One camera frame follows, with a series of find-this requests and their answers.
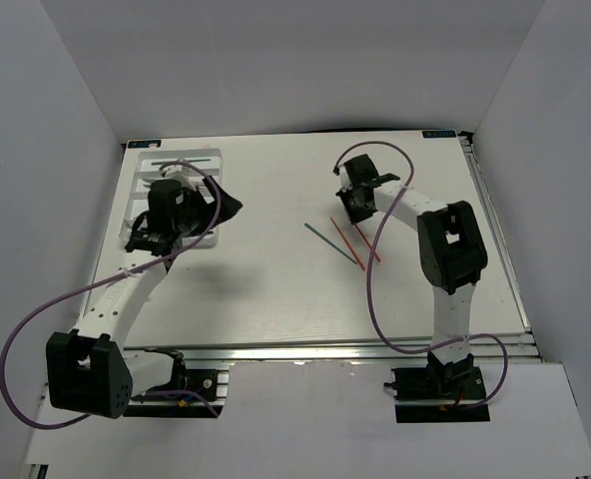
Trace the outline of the orange chopstick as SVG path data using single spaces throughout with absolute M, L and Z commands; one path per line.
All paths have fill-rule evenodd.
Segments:
M 335 228 L 336 232 L 338 233 L 339 237 L 343 241 L 344 245 L 348 249 L 348 251 L 351 254 L 352 258 L 356 262 L 356 264 L 359 266 L 359 268 L 362 271 L 366 271 L 366 267 L 365 267 L 364 263 L 361 261 L 360 257 L 356 253 L 356 251 L 353 248 L 352 244 L 348 240 L 346 234 L 343 232 L 343 230 L 340 228 L 340 226 L 338 225 L 338 223 L 335 221 L 335 219 L 333 217 L 329 217 L 329 220 L 330 220 L 331 224 L 333 225 L 333 227 Z
M 378 263 L 381 263 L 381 258 L 378 255 L 378 253 L 376 252 L 374 246 L 372 245 L 371 241 L 368 239 L 368 237 L 366 236 L 366 234 L 363 232 L 363 230 L 359 227 L 359 225 L 354 225 L 357 233 L 359 234 L 359 236 L 361 237 L 362 241 L 364 242 L 364 244 L 367 246 L 367 248 L 369 249 L 369 252 L 371 252 L 374 256 L 375 261 L 377 261 Z

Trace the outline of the teal chopstick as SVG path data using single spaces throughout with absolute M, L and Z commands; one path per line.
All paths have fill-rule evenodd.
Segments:
M 163 165 L 163 164 L 175 164 L 175 163 L 189 163 L 189 164 L 196 164 L 196 163 L 210 163 L 212 161 L 211 158 L 180 158 L 180 159 L 156 159 L 151 160 L 152 165 Z
M 313 235 L 315 235 L 318 239 L 322 240 L 325 244 L 327 244 L 329 247 L 331 247 L 332 249 L 334 249 L 335 251 L 337 251 L 339 254 L 341 254 L 343 257 L 347 258 L 351 263 L 353 264 L 357 264 L 357 261 L 350 256 L 347 252 L 345 252 L 343 249 L 341 249 L 337 244 L 335 244 L 334 242 L 332 242 L 330 239 L 328 239 L 326 236 L 324 236 L 320 231 L 318 231 L 314 226 L 312 226 L 309 223 L 303 223 L 303 226 L 310 231 Z

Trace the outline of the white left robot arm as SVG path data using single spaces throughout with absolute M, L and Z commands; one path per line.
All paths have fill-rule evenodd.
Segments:
M 243 206 L 212 178 L 203 184 L 208 198 L 180 175 L 150 184 L 148 207 L 132 221 L 117 279 L 69 332 L 55 332 L 47 342 L 53 407 L 118 418 L 134 397 L 154 391 L 175 398 L 185 391 L 188 376 L 182 353 L 153 348 L 128 354 L 124 345 L 184 239 L 197 239 Z

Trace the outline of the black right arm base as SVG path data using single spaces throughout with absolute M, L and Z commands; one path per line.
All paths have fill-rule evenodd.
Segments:
M 383 388 L 394 399 L 398 424 L 440 424 L 489 422 L 487 404 L 474 407 L 486 398 L 480 368 L 475 366 L 468 378 L 456 382 L 446 392 L 438 392 L 419 367 L 391 370 L 392 379 Z

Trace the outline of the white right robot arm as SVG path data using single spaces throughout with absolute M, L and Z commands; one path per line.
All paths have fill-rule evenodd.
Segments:
M 488 265 L 486 247 L 470 203 L 445 203 L 380 174 L 368 155 L 333 169 L 349 221 L 357 225 L 381 213 L 416 232 L 419 263 L 433 291 L 433 333 L 427 350 L 426 383 L 436 396 L 459 390 L 473 369 L 469 344 L 471 302 Z

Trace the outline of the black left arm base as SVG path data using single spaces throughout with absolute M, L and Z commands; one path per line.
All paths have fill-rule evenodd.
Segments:
M 217 419 L 224 409 L 229 385 L 226 369 L 190 363 L 178 381 L 155 386 L 130 399 L 128 418 Z

